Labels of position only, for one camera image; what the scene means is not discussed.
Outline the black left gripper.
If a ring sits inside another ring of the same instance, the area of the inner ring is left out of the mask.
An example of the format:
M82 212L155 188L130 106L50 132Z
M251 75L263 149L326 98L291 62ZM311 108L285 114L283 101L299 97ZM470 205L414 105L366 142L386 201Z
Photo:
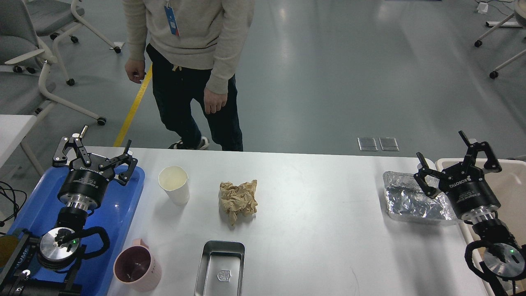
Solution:
M130 152L132 141L128 140L119 156L107 159L101 155L89 154L80 136L64 136L58 143L53 157L53 167L68 167L64 184L58 191L58 200L72 207L81 204L83 210L100 208L111 180L125 186L137 166L138 160ZM73 150L76 158L68 162L68 152ZM116 173L116 168L124 165L124 172Z

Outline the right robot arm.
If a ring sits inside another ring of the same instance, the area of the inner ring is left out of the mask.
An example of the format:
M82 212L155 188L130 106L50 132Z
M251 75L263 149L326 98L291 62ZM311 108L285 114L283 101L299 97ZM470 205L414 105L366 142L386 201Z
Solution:
M466 245L466 265L490 285L494 295L505 296L502 280L515 284L525 279L525 246L517 243L499 219L501 203L485 180L487 173L502 171L490 144L471 142L463 131L459 135L466 144L460 162L437 171L418 152L420 166L413 177L427 197L444 193L456 217L472 226L479 240Z

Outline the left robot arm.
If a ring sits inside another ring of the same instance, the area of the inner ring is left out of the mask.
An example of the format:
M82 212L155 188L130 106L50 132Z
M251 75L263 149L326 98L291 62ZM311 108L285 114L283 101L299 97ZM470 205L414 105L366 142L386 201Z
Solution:
M103 255L111 246L100 226L85 228L90 214L100 208L108 185L125 186L137 159L129 140L122 154L103 157L87 152L81 134L63 137L53 167L68 167L58 200L64 204L55 225L41 236L22 230L21 239L1 271L2 296L79 296L74 281L84 260Z

